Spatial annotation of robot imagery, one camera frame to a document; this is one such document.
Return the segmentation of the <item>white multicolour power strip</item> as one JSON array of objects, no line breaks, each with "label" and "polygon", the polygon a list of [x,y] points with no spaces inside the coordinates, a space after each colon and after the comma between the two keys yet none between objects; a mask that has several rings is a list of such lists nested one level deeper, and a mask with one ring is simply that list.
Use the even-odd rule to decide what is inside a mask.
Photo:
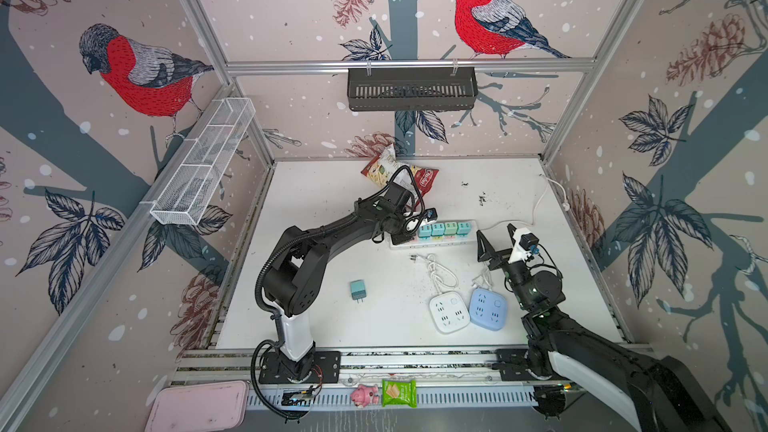
[{"label": "white multicolour power strip", "polygon": [[397,249],[413,249],[413,248],[424,248],[424,247],[444,247],[444,246],[456,246],[456,245],[464,245],[473,243],[476,241],[476,232],[478,231],[477,223],[474,220],[469,221],[437,221],[439,223],[445,223],[445,222],[471,222],[472,223],[472,231],[469,235],[466,236],[459,236],[459,235],[453,235],[453,236],[446,236],[445,234],[441,237],[435,237],[431,236],[428,238],[420,238],[418,235],[415,236],[412,240],[409,242],[402,242],[399,244],[395,244],[394,242],[390,241],[389,247],[391,249],[397,250]]}]

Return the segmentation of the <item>teal plug adapter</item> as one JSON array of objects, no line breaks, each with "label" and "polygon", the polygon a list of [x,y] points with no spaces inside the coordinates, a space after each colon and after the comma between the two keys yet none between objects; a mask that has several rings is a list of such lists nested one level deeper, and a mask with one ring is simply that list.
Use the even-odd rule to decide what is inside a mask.
[{"label": "teal plug adapter", "polygon": [[435,222],[431,224],[431,235],[435,237],[441,237],[445,234],[445,225],[443,223]]},{"label": "teal plug adapter", "polygon": [[471,222],[458,222],[457,223],[457,232],[456,234],[459,236],[466,236],[469,235],[472,231],[472,223]]},{"label": "teal plug adapter", "polygon": [[352,281],[349,287],[352,300],[360,302],[367,297],[367,289],[362,279]]},{"label": "teal plug adapter", "polygon": [[432,225],[425,224],[419,227],[418,236],[420,238],[428,238],[432,236]]}]

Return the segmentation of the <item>light green plug adapter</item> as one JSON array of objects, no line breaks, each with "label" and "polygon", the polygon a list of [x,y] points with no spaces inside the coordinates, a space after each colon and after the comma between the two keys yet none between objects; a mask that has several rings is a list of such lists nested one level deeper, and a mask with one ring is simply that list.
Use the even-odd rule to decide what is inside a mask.
[{"label": "light green plug adapter", "polygon": [[457,222],[445,222],[444,223],[444,234],[446,236],[456,235],[457,231],[458,231],[458,223]]}]

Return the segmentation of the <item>teal plug adapter front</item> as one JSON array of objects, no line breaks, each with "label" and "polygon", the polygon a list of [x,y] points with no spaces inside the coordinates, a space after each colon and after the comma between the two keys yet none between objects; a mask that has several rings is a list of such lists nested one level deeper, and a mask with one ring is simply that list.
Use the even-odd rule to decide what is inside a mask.
[{"label": "teal plug adapter front", "polygon": [[352,281],[349,287],[352,300],[360,302],[367,297],[367,289],[362,279]]}]

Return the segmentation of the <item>white square power socket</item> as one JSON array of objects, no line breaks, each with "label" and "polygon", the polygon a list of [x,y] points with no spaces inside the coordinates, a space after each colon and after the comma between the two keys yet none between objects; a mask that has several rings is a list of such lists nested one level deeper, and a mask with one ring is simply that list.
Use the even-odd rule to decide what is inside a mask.
[{"label": "white square power socket", "polygon": [[449,291],[432,297],[428,309],[442,334],[458,332],[470,324],[467,306],[458,292]]}]

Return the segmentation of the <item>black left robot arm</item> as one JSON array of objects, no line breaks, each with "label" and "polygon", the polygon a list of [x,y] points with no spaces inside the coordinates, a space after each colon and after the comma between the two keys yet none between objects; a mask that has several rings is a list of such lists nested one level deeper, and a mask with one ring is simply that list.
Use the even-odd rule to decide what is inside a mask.
[{"label": "black left robot arm", "polygon": [[316,352],[307,313],[328,263],[364,241],[380,243],[389,236],[396,245],[406,243],[436,218],[436,210],[425,206],[411,168],[403,165],[378,192],[355,201],[347,216],[313,229],[286,229],[254,286],[256,304],[270,315],[277,332],[275,341],[266,339],[255,351],[252,369],[259,372],[259,381],[301,383],[321,372],[329,381],[337,380],[330,359],[339,354]]}]

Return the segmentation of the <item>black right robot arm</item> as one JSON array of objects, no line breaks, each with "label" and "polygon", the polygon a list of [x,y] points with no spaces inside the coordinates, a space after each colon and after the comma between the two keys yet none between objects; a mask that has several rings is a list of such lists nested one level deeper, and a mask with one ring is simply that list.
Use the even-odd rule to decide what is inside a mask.
[{"label": "black right robot arm", "polygon": [[560,309],[563,275],[555,264],[533,265],[542,251],[529,229],[507,226],[511,245],[494,248],[477,232],[477,259],[500,270],[524,315],[528,371],[568,379],[620,415],[637,431],[726,431],[692,372],[679,360],[634,352],[588,330]]}]

